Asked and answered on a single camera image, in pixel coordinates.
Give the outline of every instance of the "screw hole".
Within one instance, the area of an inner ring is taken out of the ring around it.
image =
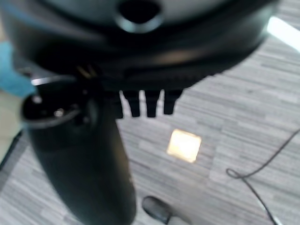
[[[155,1],[127,0],[118,10],[117,24],[130,33],[147,33],[162,23],[161,8]]]
[[[128,0],[120,4],[119,12],[125,19],[142,24],[157,16],[160,7],[157,3],[148,0]]]

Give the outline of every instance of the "black shoe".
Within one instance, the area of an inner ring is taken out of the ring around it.
[[[192,224],[188,218],[179,214],[172,206],[153,196],[147,196],[143,199],[142,208],[149,216],[163,224],[169,224],[173,217],[178,217],[189,225]]]

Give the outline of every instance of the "metal screw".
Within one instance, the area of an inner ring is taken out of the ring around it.
[[[64,110],[63,109],[58,109],[58,110],[56,110],[55,112],[54,112],[54,115],[56,116],[56,117],[61,117],[61,116],[63,116],[64,115]]]
[[[43,102],[42,98],[39,95],[32,96],[32,101],[35,104],[41,104]]]

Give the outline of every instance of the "black cylindrical base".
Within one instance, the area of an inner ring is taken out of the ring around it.
[[[135,191],[109,104],[52,105],[29,97],[22,120],[57,193],[86,225],[131,224]]]

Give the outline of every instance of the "black cable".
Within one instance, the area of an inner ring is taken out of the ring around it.
[[[18,132],[18,134],[13,138],[13,140],[12,140],[8,150],[7,150],[7,153],[6,153],[5,157],[3,158],[2,162],[0,163],[0,170],[3,169],[4,164],[8,161],[8,158],[9,158],[10,154],[15,149],[15,146],[17,145],[17,143],[18,143],[21,136],[22,136],[22,130],[20,130]]]
[[[293,133],[293,135],[287,139],[285,141],[285,143],[283,145],[281,145],[281,147],[275,152],[275,154],[267,161],[265,162],[262,166],[260,166],[257,170],[247,174],[247,175],[241,175],[238,172],[236,172],[233,169],[226,169],[226,173],[228,176],[230,176],[231,178],[234,179],[241,179],[247,186],[248,188],[252,191],[252,193],[257,197],[257,199],[259,200],[259,202],[262,204],[264,210],[266,211],[268,217],[270,218],[270,220],[272,221],[272,223],[274,225],[278,225],[276,219],[274,218],[274,216],[272,215],[272,213],[270,212],[268,206],[266,205],[266,203],[264,203],[264,201],[262,200],[262,198],[259,196],[259,194],[257,193],[257,191],[252,187],[252,185],[246,180],[246,178],[249,178],[255,174],[257,174],[258,172],[260,172],[261,170],[263,170],[266,166],[268,166],[273,159],[291,142],[291,140],[300,132],[300,129],[298,129],[297,131],[295,131]]]

